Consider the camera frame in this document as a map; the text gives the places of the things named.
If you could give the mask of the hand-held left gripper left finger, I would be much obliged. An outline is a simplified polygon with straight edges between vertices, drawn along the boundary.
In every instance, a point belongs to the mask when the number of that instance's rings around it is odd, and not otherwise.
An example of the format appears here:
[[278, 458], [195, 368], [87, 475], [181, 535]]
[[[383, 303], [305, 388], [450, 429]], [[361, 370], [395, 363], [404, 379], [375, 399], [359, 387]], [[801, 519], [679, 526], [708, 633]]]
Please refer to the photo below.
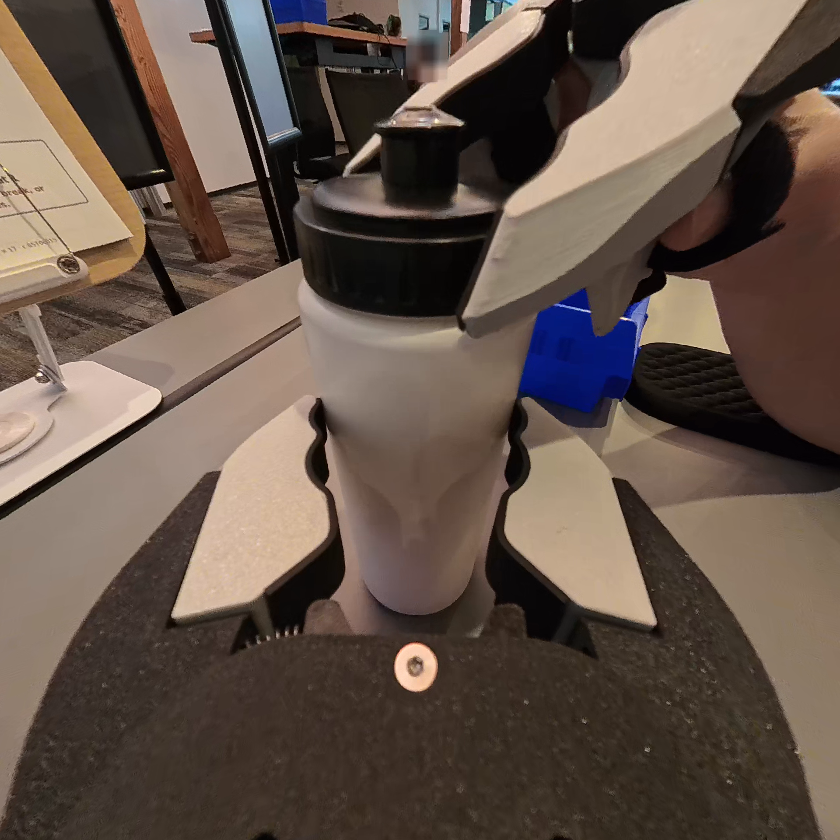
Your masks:
[[302, 632], [345, 572], [321, 400], [305, 395], [227, 458], [175, 598], [178, 626], [244, 618], [258, 640]]

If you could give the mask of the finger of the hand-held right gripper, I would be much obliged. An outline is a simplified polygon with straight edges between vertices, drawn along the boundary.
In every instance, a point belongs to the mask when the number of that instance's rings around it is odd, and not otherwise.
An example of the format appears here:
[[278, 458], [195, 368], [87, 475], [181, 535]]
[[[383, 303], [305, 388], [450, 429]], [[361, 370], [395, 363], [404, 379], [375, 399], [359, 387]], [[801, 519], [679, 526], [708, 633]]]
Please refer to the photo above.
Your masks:
[[412, 128], [417, 113], [445, 112], [458, 132], [458, 178], [475, 187], [565, 187], [565, 135], [546, 104], [570, 57], [572, 2], [519, 2], [460, 50], [441, 78], [389, 118]]
[[506, 201], [458, 318], [474, 339], [585, 289], [611, 331], [656, 241], [711, 192], [742, 128], [736, 97], [813, 2], [684, 2], [630, 39], [613, 92]]

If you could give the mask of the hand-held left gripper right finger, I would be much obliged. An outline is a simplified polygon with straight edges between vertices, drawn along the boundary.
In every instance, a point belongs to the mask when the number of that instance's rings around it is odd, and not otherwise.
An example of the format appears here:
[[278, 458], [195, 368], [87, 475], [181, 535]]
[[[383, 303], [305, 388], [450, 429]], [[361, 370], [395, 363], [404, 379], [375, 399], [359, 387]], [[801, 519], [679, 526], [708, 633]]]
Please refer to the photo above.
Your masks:
[[528, 638], [569, 644], [586, 622], [657, 627], [612, 473], [571, 427], [516, 401], [486, 554], [494, 605], [515, 606]]

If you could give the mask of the blue plastic bin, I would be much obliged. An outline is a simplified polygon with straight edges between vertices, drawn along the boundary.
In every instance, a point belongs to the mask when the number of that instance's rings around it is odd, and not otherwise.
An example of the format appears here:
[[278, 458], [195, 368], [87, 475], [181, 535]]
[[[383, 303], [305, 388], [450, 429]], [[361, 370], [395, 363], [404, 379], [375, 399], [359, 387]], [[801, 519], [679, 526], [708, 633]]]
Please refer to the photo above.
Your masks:
[[326, 1], [269, 1], [274, 20], [278, 25], [328, 23]]
[[620, 400], [632, 380], [648, 298], [631, 305], [615, 328], [595, 335], [586, 291], [538, 316], [523, 368], [522, 395], [590, 413], [604, 398]]

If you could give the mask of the white plastic bottle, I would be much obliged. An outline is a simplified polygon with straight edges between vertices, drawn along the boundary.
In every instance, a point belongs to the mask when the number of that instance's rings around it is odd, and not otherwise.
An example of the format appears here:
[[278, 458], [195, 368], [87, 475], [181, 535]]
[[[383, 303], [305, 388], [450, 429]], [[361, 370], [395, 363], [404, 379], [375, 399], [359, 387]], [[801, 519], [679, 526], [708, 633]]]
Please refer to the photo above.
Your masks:
[[454, 318], [343, 308], [305, 280], [298, 305], [362, 580], [396, 613], [440, 612], [486, 546], [536, 318], [474, 339]]

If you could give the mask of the black bottle lid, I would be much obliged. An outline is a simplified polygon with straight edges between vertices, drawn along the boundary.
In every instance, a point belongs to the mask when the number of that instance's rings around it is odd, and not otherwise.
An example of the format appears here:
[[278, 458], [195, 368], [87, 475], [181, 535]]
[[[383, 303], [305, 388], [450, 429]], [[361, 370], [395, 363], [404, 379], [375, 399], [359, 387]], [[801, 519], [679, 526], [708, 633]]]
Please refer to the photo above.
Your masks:
[[454, 317], [501, 209], [459, 177], [466, 122], [412, 106], [375, 125], [379, 168], [334, 177], [294, 210], [304, 277], [335, 305]]

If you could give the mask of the person's right forearm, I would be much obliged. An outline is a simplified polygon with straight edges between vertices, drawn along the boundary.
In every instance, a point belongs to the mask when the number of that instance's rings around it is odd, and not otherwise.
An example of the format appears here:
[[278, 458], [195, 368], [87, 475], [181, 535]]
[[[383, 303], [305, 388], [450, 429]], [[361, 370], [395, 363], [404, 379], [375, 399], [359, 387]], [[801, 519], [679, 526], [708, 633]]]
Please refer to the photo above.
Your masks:
[[816, 89], [783, 111], [794, 176], [783, 227], [709, 268], [725, 340], [755, 402], [838, 453], [839, 111]]

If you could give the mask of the person's right hand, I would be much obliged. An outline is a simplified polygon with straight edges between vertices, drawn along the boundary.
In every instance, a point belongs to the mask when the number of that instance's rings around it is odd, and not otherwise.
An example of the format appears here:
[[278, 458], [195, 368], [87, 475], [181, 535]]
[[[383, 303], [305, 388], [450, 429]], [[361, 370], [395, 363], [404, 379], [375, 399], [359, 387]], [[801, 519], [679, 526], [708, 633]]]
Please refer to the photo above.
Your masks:
[[696, 208], [670, 225], [658, 243], [676, 252], [700, 247], [727, 227], [731, 214], [732, 179], [726, 175]]

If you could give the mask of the black high-back chair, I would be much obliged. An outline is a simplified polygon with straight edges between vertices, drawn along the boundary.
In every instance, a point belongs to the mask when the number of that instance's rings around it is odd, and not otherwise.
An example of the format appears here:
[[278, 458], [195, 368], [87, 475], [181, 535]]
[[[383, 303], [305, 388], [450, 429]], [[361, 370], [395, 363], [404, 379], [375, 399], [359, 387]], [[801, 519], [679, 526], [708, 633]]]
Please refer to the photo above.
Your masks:
[[375, 125], [389, 119], [410, 96], [408, 84], [398, 71], [326, 69], [325, 77], [351, 156], [373, 136]]

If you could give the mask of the wooden standing desk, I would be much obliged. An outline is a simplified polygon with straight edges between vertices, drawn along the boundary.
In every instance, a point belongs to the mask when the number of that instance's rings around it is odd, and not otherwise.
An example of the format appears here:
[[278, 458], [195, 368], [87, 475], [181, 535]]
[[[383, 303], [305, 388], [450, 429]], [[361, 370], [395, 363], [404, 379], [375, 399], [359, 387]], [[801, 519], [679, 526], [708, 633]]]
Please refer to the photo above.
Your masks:
[[278, 24], [276, 41], [289, 67], [398, 71], [406, 68], [406, 40], [323, 24]]

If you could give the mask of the dark office chair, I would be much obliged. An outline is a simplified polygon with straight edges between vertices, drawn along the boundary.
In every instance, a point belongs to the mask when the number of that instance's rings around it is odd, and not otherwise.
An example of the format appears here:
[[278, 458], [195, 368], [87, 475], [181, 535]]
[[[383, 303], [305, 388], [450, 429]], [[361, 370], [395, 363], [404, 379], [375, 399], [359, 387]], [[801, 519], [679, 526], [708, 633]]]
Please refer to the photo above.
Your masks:
[[316, 67], [289, 67], [287, 76], [300, 123], [301, 138], [296, 145], [298, 175], [317, 182], [341, 175], [349, 155], [337, 152], [333, 124]]

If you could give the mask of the white stand base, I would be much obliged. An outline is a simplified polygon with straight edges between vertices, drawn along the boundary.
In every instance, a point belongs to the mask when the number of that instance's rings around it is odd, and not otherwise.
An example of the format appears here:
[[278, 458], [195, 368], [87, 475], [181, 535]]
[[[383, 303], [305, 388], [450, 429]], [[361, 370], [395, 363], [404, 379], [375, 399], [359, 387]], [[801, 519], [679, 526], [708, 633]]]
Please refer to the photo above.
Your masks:
[[93, 361], [60, 365], [36, 305], [18, 311], [38, 360], [1, 393], [1, 504], [150, 415], [161, 392]]

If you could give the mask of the wooden document board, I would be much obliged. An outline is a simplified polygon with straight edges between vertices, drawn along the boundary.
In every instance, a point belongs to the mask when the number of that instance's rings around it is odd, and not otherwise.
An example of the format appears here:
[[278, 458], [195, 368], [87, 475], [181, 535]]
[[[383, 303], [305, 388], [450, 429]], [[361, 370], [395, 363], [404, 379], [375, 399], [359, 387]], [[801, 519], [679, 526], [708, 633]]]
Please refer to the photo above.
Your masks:
[[1, 313], [95, 286], [144, 252], [140, 212], [1, 3]]

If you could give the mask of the printed instruction sheet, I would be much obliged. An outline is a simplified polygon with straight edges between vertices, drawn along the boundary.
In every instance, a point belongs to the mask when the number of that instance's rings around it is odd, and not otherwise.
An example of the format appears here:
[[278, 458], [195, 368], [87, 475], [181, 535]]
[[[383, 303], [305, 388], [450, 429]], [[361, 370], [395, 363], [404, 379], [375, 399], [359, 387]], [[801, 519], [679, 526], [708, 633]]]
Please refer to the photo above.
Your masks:
[[12, 63], [1, 56], [1, 269], [128, 240]]

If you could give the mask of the wooden post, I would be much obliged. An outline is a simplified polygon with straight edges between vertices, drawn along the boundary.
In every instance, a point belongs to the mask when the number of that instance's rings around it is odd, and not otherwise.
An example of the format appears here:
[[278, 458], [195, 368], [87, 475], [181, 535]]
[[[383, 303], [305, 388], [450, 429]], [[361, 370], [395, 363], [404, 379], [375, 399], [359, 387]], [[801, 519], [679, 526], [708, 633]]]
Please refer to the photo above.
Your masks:
[[187, 142], [174, 102], [134, 1], [111, 1], [123, 40], [150, 108], [172, 171], [165, 184], [197, 261], [213, 264], [231, 256], [223, 229]]

